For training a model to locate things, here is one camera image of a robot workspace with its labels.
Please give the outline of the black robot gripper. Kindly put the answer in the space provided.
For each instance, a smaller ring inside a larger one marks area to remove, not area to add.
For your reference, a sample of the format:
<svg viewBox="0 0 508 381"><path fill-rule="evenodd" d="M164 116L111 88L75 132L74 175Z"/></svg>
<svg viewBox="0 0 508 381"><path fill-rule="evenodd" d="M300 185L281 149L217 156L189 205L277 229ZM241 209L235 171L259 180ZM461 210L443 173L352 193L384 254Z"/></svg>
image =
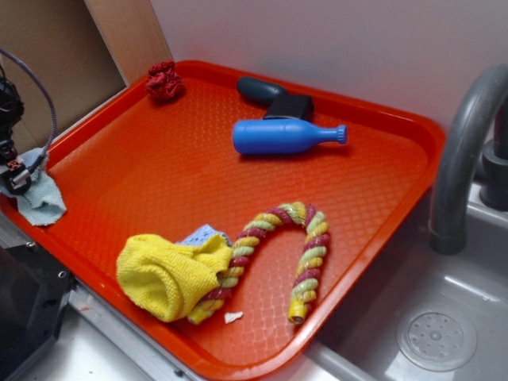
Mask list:
<svg viewBox="0 0 508 381"><path fill-rule="evenodd" d="M30 172L13 142L13 127L21 120L24 110L15 85L1 67L1 182L13 195L26 193L32 184Z"/></svg>

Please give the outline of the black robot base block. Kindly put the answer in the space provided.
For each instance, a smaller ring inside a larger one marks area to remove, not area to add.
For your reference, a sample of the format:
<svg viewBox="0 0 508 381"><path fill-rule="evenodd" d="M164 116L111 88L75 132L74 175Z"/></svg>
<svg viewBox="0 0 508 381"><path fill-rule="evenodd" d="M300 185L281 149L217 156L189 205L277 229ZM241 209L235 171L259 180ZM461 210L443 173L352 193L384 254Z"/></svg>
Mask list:
<svg viewBox="0 0 508 381"><path fill-rule="evenodd" d="M16 380L59 339L73 276L35 242L1 249L1 379Z"/></svg>

